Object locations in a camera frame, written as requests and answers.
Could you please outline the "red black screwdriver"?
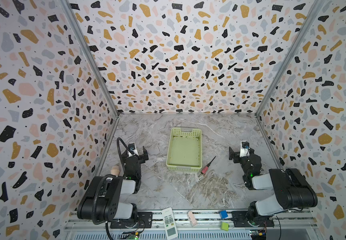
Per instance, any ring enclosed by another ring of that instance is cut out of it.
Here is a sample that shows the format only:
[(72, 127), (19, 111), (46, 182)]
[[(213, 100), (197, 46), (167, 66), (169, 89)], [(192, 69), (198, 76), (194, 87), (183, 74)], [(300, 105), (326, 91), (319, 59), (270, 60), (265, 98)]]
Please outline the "red black screwdriver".
[(205, 167), (201, 170), (201, 174), (202, 175), (205, 175), (206, 172), (208, 171), (210, 165), (212, 164), (212, 162), (215, 160), (216, 156), (207, 164), (205, 165)]

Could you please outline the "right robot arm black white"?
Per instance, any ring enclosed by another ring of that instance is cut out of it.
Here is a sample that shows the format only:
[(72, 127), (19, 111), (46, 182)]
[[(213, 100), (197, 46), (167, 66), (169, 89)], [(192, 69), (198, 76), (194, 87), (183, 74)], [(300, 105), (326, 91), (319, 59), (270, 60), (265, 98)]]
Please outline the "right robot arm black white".
[(233, 211), (235, 227), (274, 227), (274, 215), (286, 211), (303, 211), (317, 206), (315, 191), (298, 169), (270, 169), (261, 173), (261, 157), (248, 142), (242, 142), (240, 151), (229, 148), (229, 160), (240, 164), (245, 186), (251, 191), (273, 190), (274, 193), (250, 203), (246, 211)]

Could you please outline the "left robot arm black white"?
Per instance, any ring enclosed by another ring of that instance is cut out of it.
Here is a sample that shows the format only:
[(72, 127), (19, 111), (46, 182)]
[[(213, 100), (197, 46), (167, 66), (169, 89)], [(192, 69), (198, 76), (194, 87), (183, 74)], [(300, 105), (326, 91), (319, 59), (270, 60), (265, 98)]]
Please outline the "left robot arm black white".
[(112, 228), (134, 228), (140, 224), (136, 204), (121, 203), (120, 196), (138, 193), (141, 186), (141, 164), (148, 159), (148, 152), (142, 148), (138, 154), (134, 144), (128, 145), (134, 152), (124, 151), (120, 157), (125, 170), (123, 176), (109, 174), (93, 178), (82, 201), (77, 207), (80, 220), (92, 221), (95, 225), (112, 223)]

